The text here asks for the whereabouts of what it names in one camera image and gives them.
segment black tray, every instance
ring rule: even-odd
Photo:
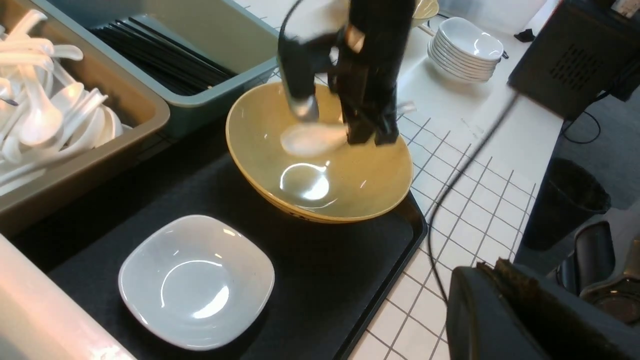
[[[153,187],[163,194],[146,204]],[[140,204],[141,210],[128,218],[110,213],[118,201],[125,213]],[[244,179],[219,130],[184,139],[30,229],[17,245],[44,261],[43,246],[52,247],[44,242],[61,226],[74,241],[85,241],[74,231],[92,233],[85,230],[92,225],[86,214],[91,205],[98,227],[99,217],[126,220],[49,276],[141,360],[346,359],[427,231],[410,194],[392,212],[356,224],[313,224],[282,213]],[[152,335],[126,309],[117,287],[120,265],[131,251],[155,230],[190,214],[216,217],[241,231],[276,272],[256,322],[231,344],[207,352],[183,350]],[[55,240],[69,246],[61,236]]]

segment black speaker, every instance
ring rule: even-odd
[[[628,19],[594,0],[564,0],[511,73],[509,85],[562,118],[575,119],[621,75],[640,71],[638,61],[638,17]]]

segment white square plate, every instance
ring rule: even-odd
[[[267,256],[233,228],[191,215],[164,226],[120,268],[131,313],[161,339],[188,350],[221,347],[266,304],[275,273]]]

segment stack of white bowls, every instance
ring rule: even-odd
[[[485,83],[493,76],[504,48],[498,39],[471,22],[452,17],[440,24],[427,52],[435,68],[446,78]]]

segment black chopsticks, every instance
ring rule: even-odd
[[[129,18],[90,31],[179,95],[196,95],[237,75],[150,26]]]

